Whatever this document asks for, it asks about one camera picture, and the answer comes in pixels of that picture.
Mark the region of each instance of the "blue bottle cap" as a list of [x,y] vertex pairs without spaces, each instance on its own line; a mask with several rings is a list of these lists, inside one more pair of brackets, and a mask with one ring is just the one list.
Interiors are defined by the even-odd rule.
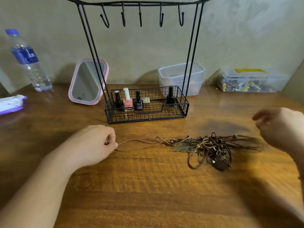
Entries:
[[18,32],[18,30],[16,30],[16,29],[5,29],[5,32],[6,32],[8,35],[12,35],[12,34],[19,35],[19,32]]

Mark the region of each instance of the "pink nail polish bottle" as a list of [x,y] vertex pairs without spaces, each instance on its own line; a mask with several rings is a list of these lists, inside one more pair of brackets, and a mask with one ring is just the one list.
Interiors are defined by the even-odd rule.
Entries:
[[124,107],[133,107],[133,101],[130,98],[129,89],[124,88],[124,92],[125,92],[125,99],[123,100]]

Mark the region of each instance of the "black bottle cap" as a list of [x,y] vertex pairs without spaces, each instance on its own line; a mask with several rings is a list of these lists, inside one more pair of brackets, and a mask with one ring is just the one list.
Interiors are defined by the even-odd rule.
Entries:
[[169,94],[168,94],[168,96],[169,96],[170,98],[173,97],[173,86],[169,86]]
[[116,90],[115,91],[115,101],[116,102],[120,102],[121,100],[120,100],[120,96],[119,96],[119,90]]
[[140,102],[140,91],[136,90],[136,102]]

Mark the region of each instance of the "hand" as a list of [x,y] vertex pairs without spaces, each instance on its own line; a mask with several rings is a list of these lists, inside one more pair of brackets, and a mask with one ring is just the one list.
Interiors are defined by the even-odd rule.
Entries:
[[63,162],[63,166],[72,174],[83,166],[94,165],[107,158],[118,146],[115,138],[115,131],[111,127],[87,126],[53,152],[56,160]]
[[257,112],[252,119],[261,136],[271,146],[291,156],[304,154],[304,115],[287,108],[269,108]]

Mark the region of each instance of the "makeup mirror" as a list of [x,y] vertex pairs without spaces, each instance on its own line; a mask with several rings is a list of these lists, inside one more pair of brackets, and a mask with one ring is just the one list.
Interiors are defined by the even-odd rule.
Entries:
[[[108,64],[102,59],[99,61],[105,81],[107,81],[109,71]],[[98,62],[96,62],[96,64],[104,88],[105,85],[101,75],[100,67]],[[100,101],[102,95],[103,91],[101,89],[93,59],[85,58],[81,60],[76,65],[71,81],[69,89],[70,100],[75,103],[95,105]]]

